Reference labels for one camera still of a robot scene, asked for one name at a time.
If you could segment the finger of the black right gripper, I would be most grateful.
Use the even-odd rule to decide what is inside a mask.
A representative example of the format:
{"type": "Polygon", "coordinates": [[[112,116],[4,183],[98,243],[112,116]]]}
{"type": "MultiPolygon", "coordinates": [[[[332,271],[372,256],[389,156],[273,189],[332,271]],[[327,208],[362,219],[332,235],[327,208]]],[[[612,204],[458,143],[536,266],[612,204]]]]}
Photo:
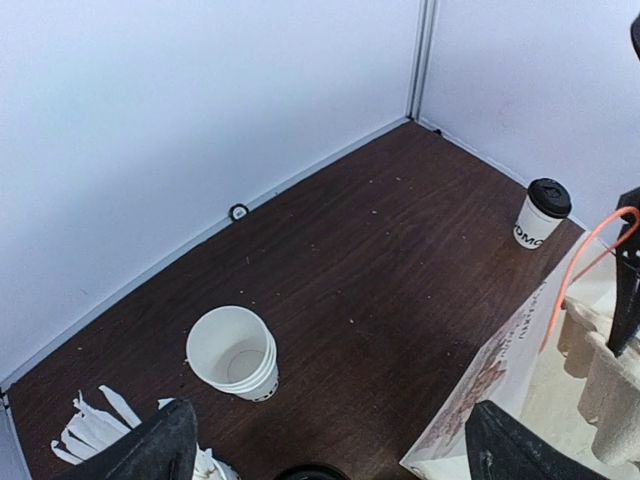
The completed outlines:
{"type": "Polygon", "coordinates": [[[619,357],[639,331],[639,230],[615,249],[616,305],[607,347],[619,357]]]}

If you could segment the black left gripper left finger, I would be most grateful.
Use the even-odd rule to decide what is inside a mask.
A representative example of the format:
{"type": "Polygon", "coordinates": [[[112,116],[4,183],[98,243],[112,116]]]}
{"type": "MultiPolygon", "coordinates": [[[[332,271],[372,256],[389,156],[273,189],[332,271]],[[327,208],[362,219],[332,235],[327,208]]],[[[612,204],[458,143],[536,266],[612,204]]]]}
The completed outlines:
{"type": "Polygon", "coordinates": [[[191,403],[175,399],[61,479],[183,479],[193,477],[197,417],[191,403]]]}

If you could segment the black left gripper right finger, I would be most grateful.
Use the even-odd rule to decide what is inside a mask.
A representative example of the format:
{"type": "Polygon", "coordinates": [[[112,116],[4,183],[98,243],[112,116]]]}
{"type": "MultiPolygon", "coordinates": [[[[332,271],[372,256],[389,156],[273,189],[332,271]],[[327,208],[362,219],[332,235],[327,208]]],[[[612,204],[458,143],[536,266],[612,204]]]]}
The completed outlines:
{"type": "Polygon", "coordinates": [[[555,450],[492,401],[474,405],[465,423],[473,480],[605,480],[555,450]]]}

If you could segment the white paper takeout bag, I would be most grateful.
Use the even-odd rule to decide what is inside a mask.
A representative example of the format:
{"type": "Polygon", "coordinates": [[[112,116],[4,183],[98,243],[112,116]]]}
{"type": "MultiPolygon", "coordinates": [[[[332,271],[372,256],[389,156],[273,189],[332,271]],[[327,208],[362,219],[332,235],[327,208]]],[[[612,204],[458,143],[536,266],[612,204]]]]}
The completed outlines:
{"type": "MultiPolygon", "coordinates": [[[[490,400],[553,448],[609,479],[636,479],[639,463],[608,465],[592,450],[596,428],[577,410],[586,381],[564,370],[557,344],[565,309],[555,303],[568,252],[542,284],[478,350],[456,387],[400,464],[419,479],[468,479],[464,424],[474,405],[490,400]]],[[[578,260],[565,300],[612,319],[615,257],[596,240],[578,260]]]]}

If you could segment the brown pulp cup carrier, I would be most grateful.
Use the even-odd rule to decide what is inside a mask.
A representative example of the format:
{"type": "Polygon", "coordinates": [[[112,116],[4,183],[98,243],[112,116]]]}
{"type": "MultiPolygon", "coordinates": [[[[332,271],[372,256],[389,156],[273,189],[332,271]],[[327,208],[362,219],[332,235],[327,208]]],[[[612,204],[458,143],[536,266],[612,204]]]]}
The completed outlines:
{"type": "Polygon", "coordinates": [[[607,347],[612,319],[586,304],[564,301],[558,351],[564,370],[586,381],[577,410],[596,428],[591,450],[608,465],[639,463],[639,341],[623,354],[607,347]]]}

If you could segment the white paper coffee cup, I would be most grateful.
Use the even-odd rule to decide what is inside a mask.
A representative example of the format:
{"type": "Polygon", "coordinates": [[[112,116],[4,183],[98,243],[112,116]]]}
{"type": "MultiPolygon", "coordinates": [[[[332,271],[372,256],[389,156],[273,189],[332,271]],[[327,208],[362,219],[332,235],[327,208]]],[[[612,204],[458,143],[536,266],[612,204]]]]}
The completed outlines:
{"type": "Polygon", "coordinates": [[[513,227],[514,239],[525,249],[538,249],[562,221],[544,213],[526,196],[513,227]]]}

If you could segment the black coffee cup lid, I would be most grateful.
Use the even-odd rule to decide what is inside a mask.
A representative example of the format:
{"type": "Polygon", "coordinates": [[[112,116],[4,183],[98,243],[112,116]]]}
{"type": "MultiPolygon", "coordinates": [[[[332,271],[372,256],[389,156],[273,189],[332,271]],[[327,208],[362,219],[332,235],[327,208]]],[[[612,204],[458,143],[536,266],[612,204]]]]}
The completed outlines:
{"type": "Polygon", "coordinates": [[[535,179],[529,184],[527,194],[533,205],[551,218],[565,219],[571,213],[571,196],[568,190],[556,180],[535,179]]]}

